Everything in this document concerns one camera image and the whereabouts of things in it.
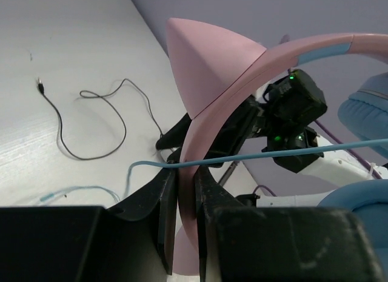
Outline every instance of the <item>ear cushion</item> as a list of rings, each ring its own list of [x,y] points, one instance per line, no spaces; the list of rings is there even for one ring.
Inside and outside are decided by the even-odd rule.
[[[362,141],[388,138],[388,73],[369,78],[338,109],[338,118]],[[388,159],[388,146],[372,147]]]

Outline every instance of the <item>pink headband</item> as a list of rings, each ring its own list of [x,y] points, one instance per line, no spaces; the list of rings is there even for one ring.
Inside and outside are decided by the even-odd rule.
[[[192,124],[181,162],[203,159],[233,111],[266,82],[289,68],[329,56],[360,54],[388,64],[388,35],[339,33],[297,39],[272,49],[214,25],[169,19],[167,47],[179,93]],[[193,176],[180,169],[179,211],[198,248]]]

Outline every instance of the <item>cat ear headphones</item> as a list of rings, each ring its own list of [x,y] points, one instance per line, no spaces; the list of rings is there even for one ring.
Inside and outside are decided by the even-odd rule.
[[[271,49],[230,30],[186,19],[167,22],[173,75],[192,122],[180,162],[204,159],[222,125],[258,87],[293,67],[330,56],[359,54],[388,64],[388,35],[338,33],[285,42]],[[388,135],[388,73],[369,78],[339,108],[340,121],[359,139]],[[374,147],[388,158],[388,147]],[[179,211],[198,248],[193,177],[179,170]]]

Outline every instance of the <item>black cord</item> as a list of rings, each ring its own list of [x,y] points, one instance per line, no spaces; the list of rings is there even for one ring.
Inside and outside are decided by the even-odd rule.
[[[115,108],[115,106],[113,106],[108,100],[106,100],[106,98],[114,95],[121,87],[122,85],[128,81],[129,83],[131,83],[137,90],[138,92],[140,92],[147,100],[148,102],[148,108],[149,108],[149,112],[150,112],[150,116],[151,116],[151,119],[153,120],[153,122],[156,124],[156,126],[158,127],[159,129],[159,132],[161,134],[161,136],[163,135],[162,134],[162,130],[159,126],[159,124],[156,122],[156,119],[155,117],[153,116],[153,113],[152,113],[152,109],[151,109],[151,103],[150,103],[150,100],[148,98],[148,96],[131,80],[129,79],[123,79],[122,82],[120,83],[120,85],[112,92],[112,93],[109,93],[109,94],[106,94],[106,95],[99,95],[95,92],[92,92],[92,91],[88,91],[88,90],[82,90],[80,91],[79,95],[80,97],[82,98],[85,98],[85,99],[95,99],[95,98],[99,98],[99,99],[102,99],[104,100],[112,109],[113,111],[116,112],[116,114],[119,116],[121,122],[122,122],[122,126],[124,127],[124,136],[122,137],[122,140],[121,142],[119,143],[119,145],[111,150],[109,153],[106,153],[104,155],[101,155],[101,156],[94,156],[94,157],[91,157],[91,158],[83,158],[83,157],[80,157],[80,156],[77,156],[75,155],[67,146],[66,146],[66,143],[63,139],[63,120],[62,120],[62,116],[61,116],[61,113],[59,112],[58,108],[56,108],[56,106],[51,102],[51,100],[48,99],[48,97],[45,95],[44,93],[44,86],[43,86],[43,83],[41,82],[40,79],[38,79],[38,90],[40,92],[40,94],[43,96],[43,98],[53,107],[54,111],[56,112],[57,116],[58,116],[58,119],[59,119],[59,139],[61,140],[61,144],[63,145],[63,147],[65,148],[65,150],[67,151],[67,153],[69,153],[69,155],[71,155],[72,157],[80,160],[80,161],[91,161],[93,159],[102,159],[102,158],[105,158],[107,156],[110,156],[111,154],[115,153],[121,146],[122,144],[124,143],[125,139],[127,138],[127,126],[122,118],[122,116],[120,115],[120,113],[117,111],[117,109]]]

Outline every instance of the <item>white table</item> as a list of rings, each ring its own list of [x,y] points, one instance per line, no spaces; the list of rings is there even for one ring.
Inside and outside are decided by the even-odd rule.
[[[35,81],[44,82],[45,94],[62,114],[64,139],[78,155],[106,153],[123,134],[106,103],[77,100],[82,89],[105,94],[130,78],[149,96],[162,129],[171,128],[186,110],[169,59],[132,2],[0,0],[0,30],[0,205],[35,204],[40,196],[68,186],[104,186],[122,197],[128,166],[142,159],[158,161],[159,133],[144,98],[130,85],[110,98],[128,127],[124,145],[104,159],[75,161],[58,149],[58,119]],[[137,167],[130,193],[158,171]],[[216,170],[216,179],[222,172]],[[255,186],[242,164],[232,179],[241,184],[233,187],[234,195]],[[104,191],[81,190],[53,204],[113,203]]]

